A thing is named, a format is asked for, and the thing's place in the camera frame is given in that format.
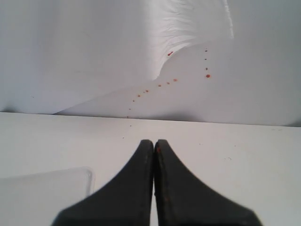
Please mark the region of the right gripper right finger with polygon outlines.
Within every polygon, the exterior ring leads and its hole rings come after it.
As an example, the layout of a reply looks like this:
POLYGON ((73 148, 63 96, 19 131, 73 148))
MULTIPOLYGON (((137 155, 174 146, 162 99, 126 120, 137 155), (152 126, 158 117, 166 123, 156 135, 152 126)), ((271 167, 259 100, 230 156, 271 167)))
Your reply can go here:
POLYGON ((154 185, 160 226, 260 226, 256 214, 199 180, 170 144, 157 141, 154 185))

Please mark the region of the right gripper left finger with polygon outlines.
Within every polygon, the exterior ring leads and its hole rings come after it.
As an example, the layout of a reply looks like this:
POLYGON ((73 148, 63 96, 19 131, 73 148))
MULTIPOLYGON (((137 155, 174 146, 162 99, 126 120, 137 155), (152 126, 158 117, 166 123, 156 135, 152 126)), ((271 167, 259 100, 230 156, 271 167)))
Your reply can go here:
POLYGON ((62 210, 54 226, 148 226, 153 190, 153 143, 141 140, 122 170, 91 196, 62 210))

